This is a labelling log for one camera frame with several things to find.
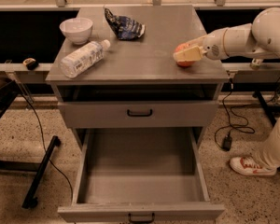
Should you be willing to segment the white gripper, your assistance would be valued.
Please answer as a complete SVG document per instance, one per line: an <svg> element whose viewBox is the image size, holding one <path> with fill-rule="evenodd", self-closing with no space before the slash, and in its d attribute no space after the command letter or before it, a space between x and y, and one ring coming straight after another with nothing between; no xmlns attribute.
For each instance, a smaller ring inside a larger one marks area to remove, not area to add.
<svg viewBox="0 0 280 224"><path fill-rule="evenodd" d="M186 42L188 48L182 48L174 53L176 62L196 62L205 56L211 60L225 60L228 55L224 49L224 35L227 28L217 29L207 36L191 39Z"/></svg>

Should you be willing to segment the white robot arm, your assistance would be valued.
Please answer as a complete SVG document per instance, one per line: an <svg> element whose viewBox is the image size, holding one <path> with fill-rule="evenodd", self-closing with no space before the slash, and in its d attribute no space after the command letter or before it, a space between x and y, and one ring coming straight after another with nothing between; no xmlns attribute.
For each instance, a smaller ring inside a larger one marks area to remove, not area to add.
<svg viewBox="0 0 280 224"><path fill-rule="evenodd" d="M211 60L230 57L280 59L280 7L270 7L258 14L252 23L217 29L182 43L173 57L179 66L187 67L203 56Z"/></svg>

